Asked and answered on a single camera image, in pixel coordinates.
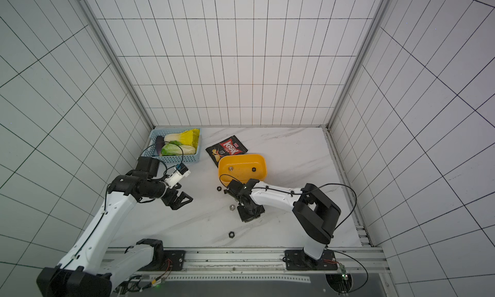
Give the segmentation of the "yellow plastic storage box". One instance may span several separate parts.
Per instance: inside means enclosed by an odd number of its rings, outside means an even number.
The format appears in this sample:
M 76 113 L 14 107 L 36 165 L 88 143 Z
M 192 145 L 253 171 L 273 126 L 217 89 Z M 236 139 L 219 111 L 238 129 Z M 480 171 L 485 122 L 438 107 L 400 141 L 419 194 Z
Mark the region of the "yellow plastic storage box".
M 228 168 L 230 166 L 233 167 L 233 171 L 229 171 Z M 257 169 L 256 172 L 252 172 L 253 167 Z M 233 179 L 239 180 L 242 183 L 246 183 L 252 178 L 264 180 L 267 175 L 267 168 L 262 155 L 233 155 L 220 159 L 218 173 L 220 181 L 227 186 Z

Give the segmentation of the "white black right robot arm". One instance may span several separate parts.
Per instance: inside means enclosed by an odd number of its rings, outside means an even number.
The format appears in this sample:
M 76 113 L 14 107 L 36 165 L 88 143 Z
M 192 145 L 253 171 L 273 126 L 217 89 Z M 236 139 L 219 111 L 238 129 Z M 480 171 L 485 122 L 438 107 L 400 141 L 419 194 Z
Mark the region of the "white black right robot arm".
M 243 222 L 251 222 L 270 206 L 295 215 L 309 236 L 302 249 L 286 250 L 282 261 L 288 271 L 336 271 L 339 263 L 334 252 L 327 250 L 333 239 L 341 209 L 325 193 L 313 184 L 287 188 L 269 185 L 250 179 L 242 183 L 232 179 L 224 192 L 237 202 L 237 210 Z

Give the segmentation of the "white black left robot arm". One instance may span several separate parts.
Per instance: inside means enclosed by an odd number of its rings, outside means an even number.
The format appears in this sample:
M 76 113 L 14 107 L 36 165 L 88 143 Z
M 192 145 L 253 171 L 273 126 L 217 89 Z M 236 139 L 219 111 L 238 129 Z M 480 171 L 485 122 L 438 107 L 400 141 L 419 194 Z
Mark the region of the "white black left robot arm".
M 160 161 L 141 156 L 135 169 L 117 176 L 106 188 L 99 214 L 55 267 L 45 267 L 36 284 L 43 296 L 109 296 L 138 271 L 172 271 L 180 266 L 166 254 L 163 242 L 144 238 L 110 265 L 102 265 L 117 231 L 131 210 L 160 200 L 172 210 L 192 202 L 179 182 L 191 172 L 178 164 L 171 175 L 157 176 Z

